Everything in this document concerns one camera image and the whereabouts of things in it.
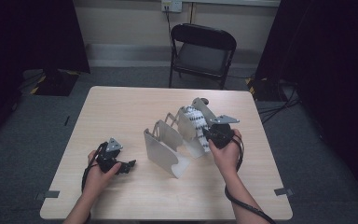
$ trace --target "white wall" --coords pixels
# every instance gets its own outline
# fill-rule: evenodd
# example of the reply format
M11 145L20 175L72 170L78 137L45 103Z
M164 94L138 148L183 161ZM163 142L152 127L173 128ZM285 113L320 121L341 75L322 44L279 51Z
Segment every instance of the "white wall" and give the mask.
M75 6L86 44L170 45L160 1L75 0ZM230 32L246 63L258 63L276 7L183 3L182 13L170 13L171 27L189 22L191 9L193 23Z

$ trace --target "black cable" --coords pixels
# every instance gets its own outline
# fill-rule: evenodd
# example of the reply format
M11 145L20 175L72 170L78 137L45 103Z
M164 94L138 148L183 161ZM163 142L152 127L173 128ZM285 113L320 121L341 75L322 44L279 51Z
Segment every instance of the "black cable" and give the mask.
M274 117L276 114L278 114L280 111L282 111L283 109L285 108L288 108L290 106L293 106L293 105L297 105L298 104L298 100L295 100L294 103L292 104L292 98L294 96L296 92L296 85L293 87L293 90L292 90L292 93L289 97L289 99L285 102L284 105L276 108L276 109L271 109L270 111L262 111L262 112L259 112L259 114L264 114L264 113L268 113L268 112L272 112L270 113L269 115L266 115L263 120L262 120L262 123L266 123L267 121L269 121L270 119L272 119L272 117Z
M96 166L98 164L94 164L95 158L97 158L97 155L100 153L100 151L104 148L107 147L107 142L104 142L102 144L100 144L97 148L97 150L95 151L94 155L92 156L92 159L89 161L89 165L87 166L87 168L84 170L84 174L83 174L83 178L81 181L81 191L83 192L84 187L86 186L86 179L87 179L87 175L89 174L90 169L93 166Z
M193 23L193 8L194 8L194 3L191 3L190 23Z
M269 107L269 108L259 108L259 110L264 110L264 111L259 111L258 114L261 115L261 114L265 114L268 112L272 112L272 111L275 111L281 107L282 107L281 105L277 105L277 106L273 106L273 107Z
M237 162L237 172L240 170L240 167L241 167L241 164L242 164L242 160L243 160L243 142L242 142L242 139L240 139L241 143L239 143L236 139L234 139L234 137L231 138L231 141L234 142L239 150L240 150L240 157L238 159L238 162ZM267 222L269 222L270 224L275 224L275 221L269 217L267 214L265 214L263 211L247 204L247 203L243 203L241 201L239 201L238 199L234 198L229 192L228 192L228 189L227 189L227 186L225 186L225 194L226 194L226 197L232 201L234 204L264 218Z
M235 77L235 76L228 76L228 77L234 77L234 78L250 78L250 77Z
M44 73L44 72L41 72L41 73L38 73L38 74L33 75L33 76L31 76L31 77L27 77L26 79L24 79L24 82L25 82L25 81L28 81L28 80L30 80L30 79L32 79L32 78L34 78L34 77L39 77L39 78L40 78L40 76L43 75L43 74L45 74L45 73ZM35 79L34 81L32 81L32 82L30 82L30 83L28 83L28 84L25 84L25 85L23 85L23 86L20 86L20 87L18 88L18 90L21 91L21 90L25 89L26 87L29 87L29 86L35 84L37 80L39 80L39 79L37 78L37 79Z
M171 23L170 23L169 7L164 7L164 9L165 9L165 16L167 17L167 23L168 23L168 37L170 38L170 45L171 45L171 49L172 49Z

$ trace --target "wall outlet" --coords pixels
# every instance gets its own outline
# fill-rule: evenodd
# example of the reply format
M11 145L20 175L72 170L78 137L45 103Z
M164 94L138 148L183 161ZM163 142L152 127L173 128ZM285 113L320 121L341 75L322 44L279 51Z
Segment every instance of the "wall outlet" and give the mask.
M182 1L178 0L161 0L161 11L165 12L182 12Z

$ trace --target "chair backrest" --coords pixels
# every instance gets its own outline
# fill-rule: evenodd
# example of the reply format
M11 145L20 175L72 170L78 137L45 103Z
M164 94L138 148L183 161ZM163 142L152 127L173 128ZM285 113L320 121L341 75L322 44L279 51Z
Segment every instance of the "chair backrest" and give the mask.
M234 51L237 47L237 41L228 32L189 23L175 25L171 30L171 38L174 46L174 41L179 41L212 49Z

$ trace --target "gray carpet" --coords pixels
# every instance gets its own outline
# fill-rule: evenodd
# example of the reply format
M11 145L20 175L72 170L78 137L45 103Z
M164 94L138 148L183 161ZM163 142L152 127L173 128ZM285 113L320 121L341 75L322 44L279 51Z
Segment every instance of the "gray carpet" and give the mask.
M249 77L254 71L231 69L233 77L227 79L226 88L247 91L244 80L237 77ZM29 94L34 84L27 84L36 77L27 80L17 110L0 128L0 223L55 223L39 216L43 202L35 196L48 190L92 86L166 88L168 74L168 67L91 68L68 97ZM186 75L174 76L173 86L218 89L215 81ZM256 105L271 108L282 103ZM358 184L320 140L303 107L284 109L265 123L265 130L282 182L295 193L289 198L294 217L283 223L358 223Z

